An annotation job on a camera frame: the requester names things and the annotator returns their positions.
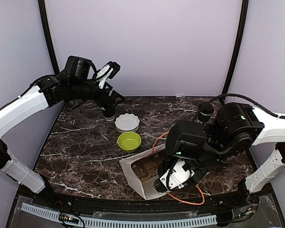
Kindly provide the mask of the kraft paper bag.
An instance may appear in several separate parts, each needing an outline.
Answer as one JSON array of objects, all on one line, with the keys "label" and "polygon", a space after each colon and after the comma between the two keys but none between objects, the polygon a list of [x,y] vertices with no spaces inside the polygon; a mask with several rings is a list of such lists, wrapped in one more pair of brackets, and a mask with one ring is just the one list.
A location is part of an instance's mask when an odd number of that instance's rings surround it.
[{"label": "kraft paper bag", "polygon": [[145,200],[154,200],[168,195],[183,204],[194,206],[203,205],[205,203],[205,196],[199,187],[196,188],[201,194],[201,202],[181,200],[173,196],[170,191],[165,190],[163,193],[160,193],[154,188],[153,182],[160,178],[157,168],[159,168],[160,163],[163,161],[163,155],[160,153],[165,149],[164,144],[159,146],[156,144],[166,135],[168,134],[164,133],[159,136],[151,149],[119,161],[129,186]]}]

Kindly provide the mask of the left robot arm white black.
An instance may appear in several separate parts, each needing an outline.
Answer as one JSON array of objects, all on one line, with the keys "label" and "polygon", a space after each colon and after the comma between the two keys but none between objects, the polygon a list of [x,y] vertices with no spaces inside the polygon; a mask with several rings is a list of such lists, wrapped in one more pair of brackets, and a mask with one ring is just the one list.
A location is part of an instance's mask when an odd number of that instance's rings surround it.
[{"label": "left robot arm white black", "polygon": [[94,101],[101,109],[106,121],[115,120],[115,107],[124,97],[107,83],[119,72],[120,65],[108,62],[96,69],[92,60],[69,56],[65,68],[56,75],[42,76],[29,88],[0,108],[0,171],[39,194],[38,198],[47,207],[57,204],[57,195],[44,177],[35,173],[19,161],[2,140],[3,136],[31,116],[51,108],[60,102]]}]

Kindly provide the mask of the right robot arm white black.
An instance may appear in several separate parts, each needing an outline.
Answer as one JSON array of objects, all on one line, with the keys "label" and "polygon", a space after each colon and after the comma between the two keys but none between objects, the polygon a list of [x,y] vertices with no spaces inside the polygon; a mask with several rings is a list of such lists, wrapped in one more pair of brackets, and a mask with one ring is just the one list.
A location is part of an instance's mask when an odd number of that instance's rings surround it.
[{"label": "right robot arm white black", "polygon": [[158,170],[157,191],[168,192],[198,184],[211,166],[263,143],[275,143],[269,158],[239,184],[233,202],[243,206],[285,169],[285,114],[269,111],[247,98],[220,108],[214,123],[211,102],[202,104],[191,121],[180,121],[169,131],[165,152],[169,159]]}]

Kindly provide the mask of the stack of paper cups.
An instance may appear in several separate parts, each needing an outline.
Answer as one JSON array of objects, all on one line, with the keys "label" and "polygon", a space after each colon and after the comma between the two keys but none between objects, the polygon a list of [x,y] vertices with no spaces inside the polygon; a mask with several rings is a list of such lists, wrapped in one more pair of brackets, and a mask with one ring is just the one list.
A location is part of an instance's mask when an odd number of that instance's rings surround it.
[{"label": "stack of paper cups", "polygon": [[115,107],[114,106],[102,108],[102,113],[107,122],[112,122],[115,120]]}]

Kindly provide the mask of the black paper coffee cup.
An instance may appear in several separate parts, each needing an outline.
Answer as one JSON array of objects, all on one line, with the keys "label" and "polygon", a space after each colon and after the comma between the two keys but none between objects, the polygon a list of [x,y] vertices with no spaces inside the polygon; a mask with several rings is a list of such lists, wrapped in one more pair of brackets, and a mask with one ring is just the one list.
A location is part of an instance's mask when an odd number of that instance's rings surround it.
[{"label": "black paper coffee cup", "polygon": [[201,103],[199,109],[201,109],[201,111],[198,114],[196,122],[205,124],[210,120],[210,117],[214,113],[214,108],[212,104]]}]

